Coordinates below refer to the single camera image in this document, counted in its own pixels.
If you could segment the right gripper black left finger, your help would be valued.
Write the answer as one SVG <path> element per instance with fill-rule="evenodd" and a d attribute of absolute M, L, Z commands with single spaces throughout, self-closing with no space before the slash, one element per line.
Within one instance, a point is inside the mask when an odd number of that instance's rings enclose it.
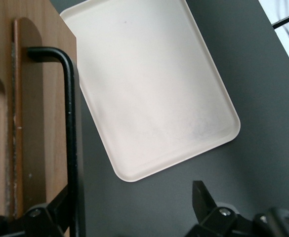
<path fill-rule="evenodd" d="M 26 237 L 63 237 L 70 226 L 68 188 L 65 187 L 47 206 L 29 209 L 22 218 Z"/>

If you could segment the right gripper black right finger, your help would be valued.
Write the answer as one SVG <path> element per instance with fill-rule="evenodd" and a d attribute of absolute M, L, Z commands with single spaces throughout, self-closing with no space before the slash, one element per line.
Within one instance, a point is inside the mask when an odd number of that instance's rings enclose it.
<path fill-rule="evenodd" d="M 193 181 L 192 206 L 198 224 L 187 237 L 227 237 L 237 224 L 237 214 L 230 208 L 217 206 L 203 181 Z"/>

